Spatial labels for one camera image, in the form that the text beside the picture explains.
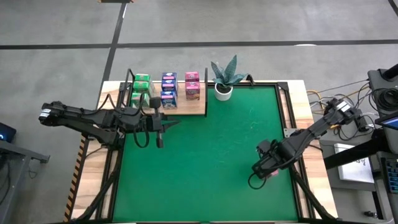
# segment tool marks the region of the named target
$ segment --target potted plant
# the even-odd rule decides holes
[[[226,101],[232,95],[233,85],[239,83],[247,74],[236,74],[236,55],[229,62],[228,66],[223,69],[211,62],[211,67],[216,75],[213,81],[216,83],[214,90],[217,100]]]

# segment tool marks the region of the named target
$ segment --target juice box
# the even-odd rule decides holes
[[[139,107],[139,99],[141,97],[142,93],[132,93],[131,95],[131,106],[133,108],[138,108]],[[144,93],[144,101],[142,101],[142,107],[143,108],[148,108],[149,107],[149,96],[147,93]]]
[[[185,81],[186,82],[199,82],[199,73],[198,72],[185,72]]]
[[[199,100],[200,98],[200,83],[199,82],[185,82],[185,94],[187,100]]]
[[[134,89],[134,92],[136,93],[147,93],[149,97],[152,97],[154,95],[154,92],[152,91],[149,82],[134,81],[132,87]]]
[[[164,72],[162,73],[162,80],[175,80],[177,82],[176,72]]]
[[[152,82],[150,75],[148,74],[136,74],[135,81],[149,82],[150,87],[152,88],[152,92],[155,92],[155,86]]]
[[[174,91],[160,92],[160,99],[162,100],[163,109],[177,109],[177,96]]]
[[[178,92],[178,83],[176,80],[162,80],[162,91]]]

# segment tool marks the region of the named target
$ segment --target green leaves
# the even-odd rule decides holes
[[[228,83],[235,74],[236,63],[237,63],[236,55],[229,62],[228,66],[225,68],[226,82]]]
[[[235,85],[239,83],[247,74],[236,74],[232,77],[232,79],[227,83],[228,85]]]
[[[220,67],[220,70],[220,68],[214,62],[211,62],[211,67],[216,75],[216,78],[214,78],[213,81],[215,83],[221,84],[223,87],[233,86],[239,83],[247,74],[235,75],[237,62],[237,56],[235,55],[225,70],[223,67]]]

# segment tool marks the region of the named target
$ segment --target wooden table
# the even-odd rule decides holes
[[[289,85],[290,100],[292,102],[292,109],[294,112],[297,128],[304,129],[313,124],[313,117],[303,80],[267,80],[262,82],[287,82]],[[119,85],[120,81],[104,82],[98,106],[103,103],[107,94],[110,94],[112,96],[112,99],[116,100],[119,94]],[[287,122],[287,126],[289,127],[290,119],[288,116],[287,103],[283,91],[281,91],[281,98],[282,105],[284,107],[285,120]],[[103,108],[112,109],[110,103],[106,103]],[[319,146],[319,143],[317,141],[312,142],[312,144]],[[87,157],[84,161],[84,165],[81,166],[80,164],[85,147],[87,147],[87,153],[90,153],[98,149],[100,147],[100,144],[97,141],[90,141],[89,143],[88,139],[81,137],[80,149],[78,157],[76,159],[75,171],[72,177],[72,185],[67,200],[67,209],[65,211],[64,221],[68,221],[69,217],[79,217],[95,198],[101,187],[101,180],[103,178],[104,164],[106,158],[106,149],[101,149],[98,152],[90,155],[90,157]],[[326,210],[334,217],[337,217],[335,202],[333,200],[328,176],[326,173],[325,165],[323,163],[322,152],[320,152],[318,149],[308,147],[303,154],[303,159],[311,191],[315,194],[317,199],[326,208]],[[300,191],[299,193],[302,203],[303,215],[304,217],[308,217],[305,196],[302,191]],[[107,196],[104,200],[104,217],[107,214],[109,195],[110,190],[108,191]]]

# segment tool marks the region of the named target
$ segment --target wooden board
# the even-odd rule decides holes
[[[158,81],[154,81],[155,93],[154,96],[160,96],[162,91],[162,84]],[[206,84],[205,82],[200,83],[200,97],[199,100],[187,100],[185,94],[185,82],[178,82],[178,97],[177,97],[177,109],[164,110],[160,107],[160,112],[167,115],[200,115],[205,114],[205,102],[206,102]],[[145,113],[155,113],[154,109],[146,109]]]
[[[257,82],[287,82],[289,84],[290,99],[292,102],[297,127],[307,128],[313,124],[313,117],[303,80],[258,80]],[[107,94],[110,94],[112,99],[116,100],[119,93],[119,85],[120,81],[104,82],[98,106],[102,104]],[[288,111],[285,97],[281,95],[281,98],[287,124],[290,124],[290,119],[287,116]],[[104,108],[111,109],[112,106],[109,102],[107,102]],[[319,146],[317,141],[312,142],[312,144]],[[94,151],[97,148],[99,148],[98,142],[92,141],[88,146],[88,152]],[[86,158],[85,165],[83,166],[80,185],[78,187],[75,206],[72,210],[72,218],[77,218],[79,215],[81,215],[99,192],[104,170],[105,155],[106,154],[104,152],[101,152],[96,156],[93,154]],[[315,194],[317,199],[326,208],[326,210],[334,217],[337,217],[337,211],[333,200],[333,195],[331,193],[325,164],[323,163],[322,152],[320,152],[318,149],[308,147],[303,154],[303,158],[311,191]],[[306,209],[307,206],[305,202],[305,196],[302,191],[300,191],[299,194],[300,200],[302,202],[302,210],[304,214],[307,214],[305,215],[305,217],[307,217],[308,211]],[[107,214],[106,209],[108,207],[108,203],[109,197],[106,197],[103,210],[103,214],[105,214],[103,215],[104,217]]]

